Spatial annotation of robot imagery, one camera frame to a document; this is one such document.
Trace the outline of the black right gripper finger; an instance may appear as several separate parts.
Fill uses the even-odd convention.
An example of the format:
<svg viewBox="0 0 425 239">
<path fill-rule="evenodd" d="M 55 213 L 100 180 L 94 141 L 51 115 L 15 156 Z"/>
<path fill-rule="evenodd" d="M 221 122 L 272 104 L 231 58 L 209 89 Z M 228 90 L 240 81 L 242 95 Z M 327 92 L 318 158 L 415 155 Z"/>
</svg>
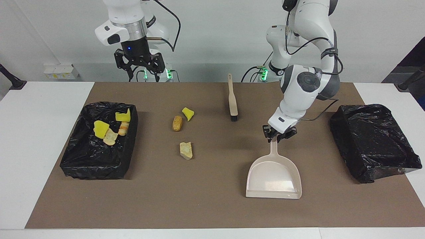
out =
<svg viewBox="0 0 425 239">
<path fill-rule="evenodd" d="M 150 73 L 154 75 L 155 81 L 158 83 L 160 74 L 165 71 L 165 62 L 161 53 L 150 55 Z"/>
<path fill-rule="evenodd" d="M 132 70 L 132 62 L 125 63 L 124 62 L 124 51 L 121 49 L 117 49 L 114 53 L 115 62 L 118 69 L 123 69 L 127 72 L 129 80 L 133 79 L 133 70 Z"/>
</svg>

